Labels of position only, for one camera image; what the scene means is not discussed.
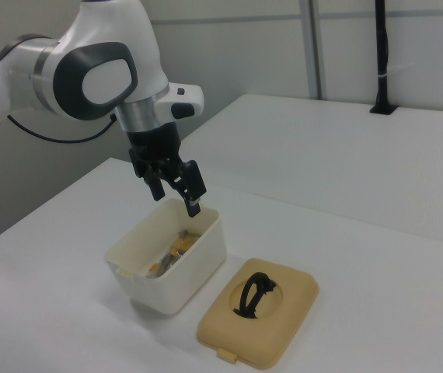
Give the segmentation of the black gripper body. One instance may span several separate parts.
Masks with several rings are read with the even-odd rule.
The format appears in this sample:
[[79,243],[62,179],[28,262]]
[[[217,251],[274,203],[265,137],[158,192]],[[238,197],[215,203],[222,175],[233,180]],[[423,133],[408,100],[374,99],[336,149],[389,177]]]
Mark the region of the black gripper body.
[[180,164],[180,136],[175,123],[166,123],[150,131],[127,132],[131,143],[129,156],[135,171],[145,171],[152,162]]

